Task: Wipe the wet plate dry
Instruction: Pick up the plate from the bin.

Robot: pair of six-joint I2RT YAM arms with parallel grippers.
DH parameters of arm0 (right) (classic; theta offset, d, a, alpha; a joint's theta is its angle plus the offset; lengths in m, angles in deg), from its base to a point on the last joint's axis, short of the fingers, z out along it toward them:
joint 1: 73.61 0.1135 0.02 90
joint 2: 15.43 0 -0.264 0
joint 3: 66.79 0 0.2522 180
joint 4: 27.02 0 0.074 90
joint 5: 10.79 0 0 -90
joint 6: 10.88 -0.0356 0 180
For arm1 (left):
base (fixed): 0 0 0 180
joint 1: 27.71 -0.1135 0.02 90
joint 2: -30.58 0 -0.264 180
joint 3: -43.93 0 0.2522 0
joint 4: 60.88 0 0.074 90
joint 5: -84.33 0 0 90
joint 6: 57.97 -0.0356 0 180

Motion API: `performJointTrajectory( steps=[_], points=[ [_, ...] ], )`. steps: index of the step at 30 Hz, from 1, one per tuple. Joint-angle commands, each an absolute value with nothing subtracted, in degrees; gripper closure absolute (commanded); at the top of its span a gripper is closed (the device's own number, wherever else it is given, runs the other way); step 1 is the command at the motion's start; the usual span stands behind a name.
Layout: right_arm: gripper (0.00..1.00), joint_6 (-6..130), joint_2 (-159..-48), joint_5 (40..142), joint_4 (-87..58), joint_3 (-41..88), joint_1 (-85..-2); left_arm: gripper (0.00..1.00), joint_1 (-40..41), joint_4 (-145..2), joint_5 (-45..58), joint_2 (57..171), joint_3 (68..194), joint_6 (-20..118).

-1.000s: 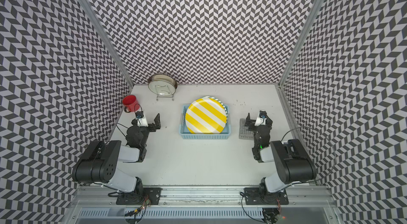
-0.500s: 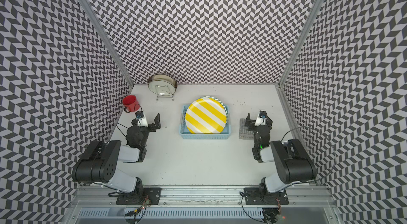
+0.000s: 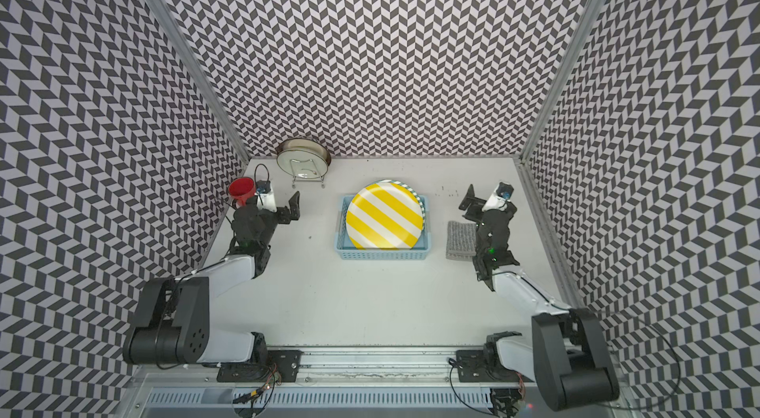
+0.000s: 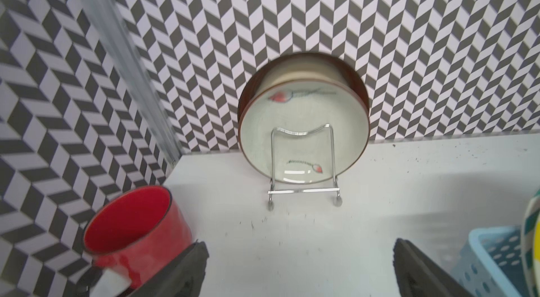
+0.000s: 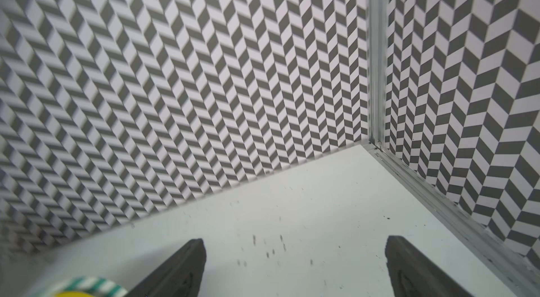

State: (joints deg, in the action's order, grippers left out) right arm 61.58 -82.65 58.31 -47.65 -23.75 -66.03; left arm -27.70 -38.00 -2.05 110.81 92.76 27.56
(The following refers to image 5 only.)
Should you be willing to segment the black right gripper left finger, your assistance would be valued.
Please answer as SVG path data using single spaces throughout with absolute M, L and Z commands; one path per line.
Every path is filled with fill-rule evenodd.
M 129 291 L 127 297 L 197 297 L 207 254 L 202 239 L 192 239 Z

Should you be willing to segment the green striped round plate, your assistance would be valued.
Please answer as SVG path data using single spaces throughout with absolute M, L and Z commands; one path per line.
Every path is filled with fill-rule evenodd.
M 128 290 L 114 281 L 101 277 L 82 276 L 54 283 L 34 296 L 54 296 L 61 291 L 83 291 L 93 296 L 126 296 Z

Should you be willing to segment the yellow striped round plate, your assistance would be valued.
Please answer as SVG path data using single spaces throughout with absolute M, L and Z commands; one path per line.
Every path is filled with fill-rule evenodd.
M 94 297 L 83 291 L 61 291 L 54 294 L 54 297 Z

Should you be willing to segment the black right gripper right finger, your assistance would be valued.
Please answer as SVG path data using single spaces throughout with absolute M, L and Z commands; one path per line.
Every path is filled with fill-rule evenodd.
M 385 255 L 395 296 L 472 296 L 402 236 L 388 237 Z

